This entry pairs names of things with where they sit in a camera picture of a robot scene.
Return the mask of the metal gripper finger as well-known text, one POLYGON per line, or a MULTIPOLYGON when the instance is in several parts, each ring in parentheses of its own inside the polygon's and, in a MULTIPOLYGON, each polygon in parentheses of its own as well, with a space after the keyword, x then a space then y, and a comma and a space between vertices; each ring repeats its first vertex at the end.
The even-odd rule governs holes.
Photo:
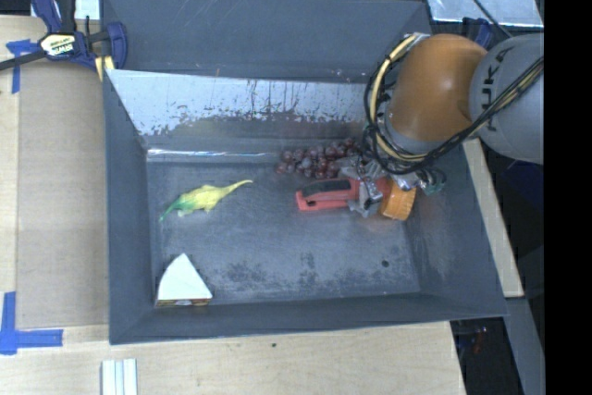
POLYGON ((383 193, 372 180, 354 180, 352 183, 353 197, 347 200, 351 211, 362 217, 370 217, 377 213, 383 201, 383 193))
POLYGON ((339 170, 339 174, 344 178, 355 179, 358 181, 367 181, 370 179, 364 165, 342 167, 339 170))

